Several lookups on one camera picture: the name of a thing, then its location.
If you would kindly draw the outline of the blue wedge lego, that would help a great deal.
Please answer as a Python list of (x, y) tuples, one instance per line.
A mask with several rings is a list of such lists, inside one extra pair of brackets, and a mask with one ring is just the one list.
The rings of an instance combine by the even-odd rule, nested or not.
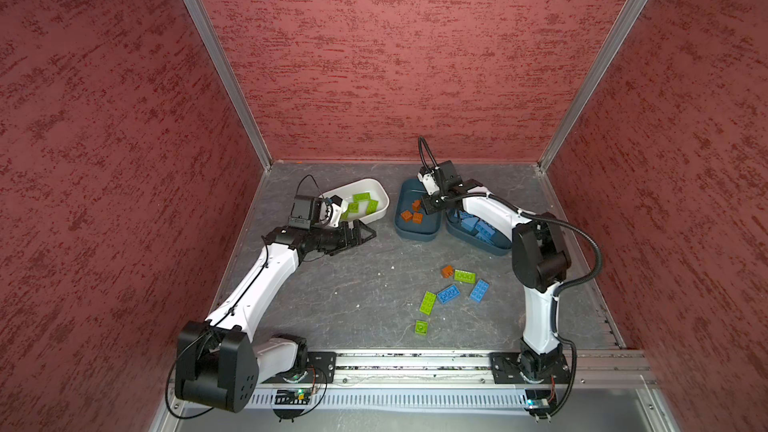
[(460, 225), (464, 230), (471, 232), (472, 230), (475, 229), (477, 222), (478, 222), (477, 217), (474, 217), (474, 216), (464, 217), (460, 220)]

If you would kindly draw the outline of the small green lego bottom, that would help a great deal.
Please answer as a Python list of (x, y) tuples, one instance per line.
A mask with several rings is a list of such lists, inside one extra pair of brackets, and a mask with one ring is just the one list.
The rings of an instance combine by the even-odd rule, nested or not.
[(422, 320), (417, 320), (414, 325), (414, 333), (419, 336), (426, 336), (429, 330), (429, 323)]

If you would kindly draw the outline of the blue lego bottom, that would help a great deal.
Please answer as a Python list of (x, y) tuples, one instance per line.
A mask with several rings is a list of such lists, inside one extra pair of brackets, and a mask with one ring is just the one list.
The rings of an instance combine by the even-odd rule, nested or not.
[(493, 238), (492, 235), (491, 236), (477, 235), (477, 236), (475, 236), (475, 238), (480, 240), (483, 243), (490, 244), (490, 245), (495, 245), (495, 241), (494, 241), (494, 238)]

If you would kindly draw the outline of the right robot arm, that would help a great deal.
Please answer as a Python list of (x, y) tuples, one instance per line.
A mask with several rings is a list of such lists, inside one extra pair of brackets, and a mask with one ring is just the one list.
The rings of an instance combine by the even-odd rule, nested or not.
[(418, 180), (428, 214), (457, 210), (490, 224), (511, 242), (512, 271), (525, 291), (525, 327), (520, 342), (519, 368), (532, 383), (542, 382), (563, 356), (557, 332), (558, 299), (554, 293), (565, 282), (571, 258), (561, 227), (550, 213), (536, 214), (492, 193), (476, 180), (463, 180), (450, 161), (422, 165)]

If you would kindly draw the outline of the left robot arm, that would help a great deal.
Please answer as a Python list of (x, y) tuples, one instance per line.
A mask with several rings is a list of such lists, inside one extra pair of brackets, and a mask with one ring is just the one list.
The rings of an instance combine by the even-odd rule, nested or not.
[(239, 412), (257, 385), (274, 377), (305, 376), (304, 338), (282, 334), (259, 345), (253, 340), (277, 292), (308, 254), (333, 256), (375, 238), (360, 220), (344, 219), (348, 209), (338, 195), (294, 197), (287, 224), (263, 236), (258, 259), (230, 296), (205, 320), (190, 321), (180, 332), (167, 378), (177, 399)]

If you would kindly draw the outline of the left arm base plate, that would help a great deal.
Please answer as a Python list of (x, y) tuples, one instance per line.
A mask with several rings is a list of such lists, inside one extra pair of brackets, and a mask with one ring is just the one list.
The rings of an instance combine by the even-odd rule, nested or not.
[(311, 351), (303, 372), (281, 374), (279, 383), (287, 384), (331, 384), (334, 381), (338, 354), (331, 351)]

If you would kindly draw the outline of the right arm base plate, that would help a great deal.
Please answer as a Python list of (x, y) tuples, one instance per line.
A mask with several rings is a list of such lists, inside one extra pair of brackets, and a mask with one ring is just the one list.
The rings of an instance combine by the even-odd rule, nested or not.
[(562, 351), (547, 354), (531, 351), (492, 352), (489, 354), (490, 371), (495, 384), (565, 385), (571, 378), (571, 369)]

